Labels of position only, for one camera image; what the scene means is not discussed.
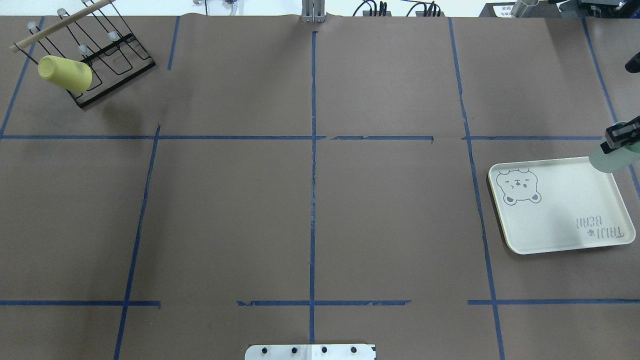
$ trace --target wooden rod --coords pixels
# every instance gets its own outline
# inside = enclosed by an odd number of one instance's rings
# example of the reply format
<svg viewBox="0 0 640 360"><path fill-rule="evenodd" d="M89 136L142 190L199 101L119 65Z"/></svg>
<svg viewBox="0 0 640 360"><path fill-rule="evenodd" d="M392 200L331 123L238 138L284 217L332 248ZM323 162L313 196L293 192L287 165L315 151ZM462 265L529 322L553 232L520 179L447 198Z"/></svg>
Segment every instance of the wooden rod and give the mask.
<svg viewBox="0 0 640 360"><path fill-rule="evenodd" d="M108 4L111 4L113 1L116 0L100 0L95 4L91 4L90 6L87 6L86 8L78 11L77 13L65 17L64 19L61 19L60 21L58 21L57 23L49 26L46 29L43 29L42 31L39 31L33 35L31 35L30 37L20 41L17 43L18 46L11 45L9 47L9 50L13 51L14 53L17 53L18 51L20 51L20 49L25 49L33 44L35 44L37 41L44 39L45 37L48 37L49 35L55 33L56 31L60 30L61 28L64 28L65 26L69 26L71 24L73 24L74 22L82 19L83 17L91 14L92 12L103 8L105 6L107 6Z"/></svg>

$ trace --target bear drawing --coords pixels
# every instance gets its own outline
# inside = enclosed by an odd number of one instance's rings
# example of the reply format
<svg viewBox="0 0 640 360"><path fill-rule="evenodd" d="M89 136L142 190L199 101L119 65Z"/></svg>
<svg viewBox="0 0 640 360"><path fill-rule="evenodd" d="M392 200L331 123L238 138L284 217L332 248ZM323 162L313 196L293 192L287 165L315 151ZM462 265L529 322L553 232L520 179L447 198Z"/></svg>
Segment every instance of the bear drawing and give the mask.
<svg viewBox="0 0 640 360"><path fill-rule="evenodd" d="M527 169L509 170L507 172L500 171L495 182L504 193L504 202L507 205L515 205L518 201L530 200L537 204L542 200L542 196L538 192L538 177Z"/></svg>

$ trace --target rectangular tray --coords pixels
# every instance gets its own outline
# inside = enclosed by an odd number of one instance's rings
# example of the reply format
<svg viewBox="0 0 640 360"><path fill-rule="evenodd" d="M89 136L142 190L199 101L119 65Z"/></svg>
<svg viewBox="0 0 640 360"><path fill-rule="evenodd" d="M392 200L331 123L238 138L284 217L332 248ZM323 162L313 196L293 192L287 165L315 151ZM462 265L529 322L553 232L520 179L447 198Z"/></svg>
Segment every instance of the rectangular tray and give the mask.
<svg viewBox="0 0 640 360"><path fill-rule="evenodd" d="M636 238L613 175L593 168L589 158L496 164L488 177L504 239L517 254Z"/></svg>

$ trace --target white mounting bracket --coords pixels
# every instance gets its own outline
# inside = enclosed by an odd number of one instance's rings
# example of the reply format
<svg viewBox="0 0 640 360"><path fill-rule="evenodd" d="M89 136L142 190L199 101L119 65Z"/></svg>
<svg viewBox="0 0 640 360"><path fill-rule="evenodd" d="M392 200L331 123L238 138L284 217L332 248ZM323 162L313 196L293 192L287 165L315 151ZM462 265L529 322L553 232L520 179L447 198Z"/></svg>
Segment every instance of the white mounting bracket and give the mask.
<svg viewBox="0 0 640 360"><path fill-rule="evenodd" d="M367 344L253 345L244 360L376 360L376 346Z"/></svg>
<svg viewBox="0 0 640 360"><path fill-rule="evenodd" d="M324 22L324 0L302 0L302 22Z"/></svg>

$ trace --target white floor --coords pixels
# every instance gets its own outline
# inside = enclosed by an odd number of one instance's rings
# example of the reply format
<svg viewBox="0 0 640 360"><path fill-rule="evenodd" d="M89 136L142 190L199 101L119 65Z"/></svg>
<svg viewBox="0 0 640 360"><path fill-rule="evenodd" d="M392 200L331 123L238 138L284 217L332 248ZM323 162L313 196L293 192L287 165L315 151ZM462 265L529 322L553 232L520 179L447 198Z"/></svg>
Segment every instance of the white floor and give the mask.
<svg viewBox="0 0 640 360"><path fill-rule="evenodd" d="M447 16L477 17L485 3L496 0L438 0ZM361 0L326 0L326 11L334 15L352 16ZM413 6L403 0L388 0L388 10L394 16L404 16ZM209 14L228 15L231 7L224 0L207 0ZM115 3L122 15L182 15L204 13L204 2L193 4L192 0L118 0ZM82 9L81 0L0 0L0 15L55 15L65 8L69 13ZM238 15L299 15L301 0L238 0Z"/></svg>

